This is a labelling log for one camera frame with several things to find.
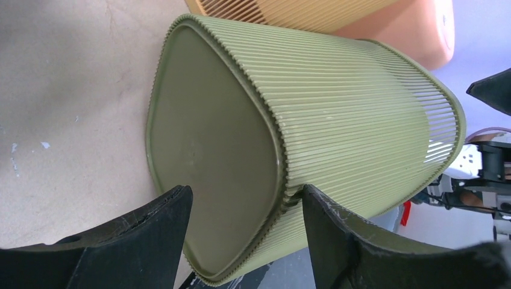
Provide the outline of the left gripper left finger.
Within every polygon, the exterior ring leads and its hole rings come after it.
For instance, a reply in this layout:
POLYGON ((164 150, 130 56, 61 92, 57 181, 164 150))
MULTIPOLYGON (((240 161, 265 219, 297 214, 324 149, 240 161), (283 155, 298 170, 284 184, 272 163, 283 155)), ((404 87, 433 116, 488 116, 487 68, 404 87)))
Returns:
POLYGON ((2 288, 172 288, 193 194, 146 205, 54 244, 1 250, 2 288))

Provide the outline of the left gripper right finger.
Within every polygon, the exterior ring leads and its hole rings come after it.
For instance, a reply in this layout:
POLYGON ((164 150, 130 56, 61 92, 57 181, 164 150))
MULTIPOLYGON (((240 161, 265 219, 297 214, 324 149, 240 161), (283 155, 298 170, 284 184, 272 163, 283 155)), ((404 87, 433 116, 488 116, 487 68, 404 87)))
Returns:
POLYGON ((317 288, 509 288, 510 242, 447 249, 387 231, 313 185, 301 190, 317 288))

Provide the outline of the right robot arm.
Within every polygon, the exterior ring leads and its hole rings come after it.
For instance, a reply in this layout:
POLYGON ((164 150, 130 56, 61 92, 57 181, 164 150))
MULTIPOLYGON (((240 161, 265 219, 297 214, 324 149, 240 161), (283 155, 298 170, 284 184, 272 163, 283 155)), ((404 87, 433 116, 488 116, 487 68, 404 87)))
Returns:
POLYGON ((490 127, 467 136, 456 159, 411 202, 490 214, 494 240, 509 240, 510 129, 490 127))

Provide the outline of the olive green mesh basket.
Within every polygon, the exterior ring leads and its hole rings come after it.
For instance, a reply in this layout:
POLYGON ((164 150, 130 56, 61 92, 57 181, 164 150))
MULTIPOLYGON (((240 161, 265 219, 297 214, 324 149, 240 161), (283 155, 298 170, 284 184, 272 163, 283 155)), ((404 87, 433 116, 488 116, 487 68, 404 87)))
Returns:
POLYGON ((453 93, 396 49, 184 14, 166 34, 146 155, 158 191, 193 191, 183 252, 223 285, 307 246, 312 184, 362 217, 417 194, 456 158, 453 93))

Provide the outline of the large orange plastic bucket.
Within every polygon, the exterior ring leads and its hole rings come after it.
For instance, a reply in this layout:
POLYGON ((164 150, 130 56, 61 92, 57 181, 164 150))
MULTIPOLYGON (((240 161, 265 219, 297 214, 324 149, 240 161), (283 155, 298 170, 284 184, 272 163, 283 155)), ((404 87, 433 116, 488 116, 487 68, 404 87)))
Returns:
POLYGON ((377 40, 408 55, 428 70, 435 70, 446 65, 454 54, 453 2, 396 1, 334 34, 377 40))

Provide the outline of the yellow mesh basket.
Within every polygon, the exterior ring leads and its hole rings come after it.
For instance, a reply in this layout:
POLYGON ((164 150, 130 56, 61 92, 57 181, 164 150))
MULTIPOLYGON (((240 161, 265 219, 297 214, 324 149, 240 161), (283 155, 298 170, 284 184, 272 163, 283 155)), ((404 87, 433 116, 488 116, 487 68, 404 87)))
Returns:
POLYGON ((193 14, 329 34, 394 0, 185 0, 193 14))

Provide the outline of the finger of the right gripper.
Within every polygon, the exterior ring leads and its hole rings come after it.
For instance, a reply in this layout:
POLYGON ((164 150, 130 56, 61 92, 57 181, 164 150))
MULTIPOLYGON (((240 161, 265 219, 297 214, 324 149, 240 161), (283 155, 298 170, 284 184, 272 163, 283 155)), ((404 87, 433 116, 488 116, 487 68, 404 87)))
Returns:
POLYGON ((466 93, 509 116, 510 69, 473 82, 466 93))

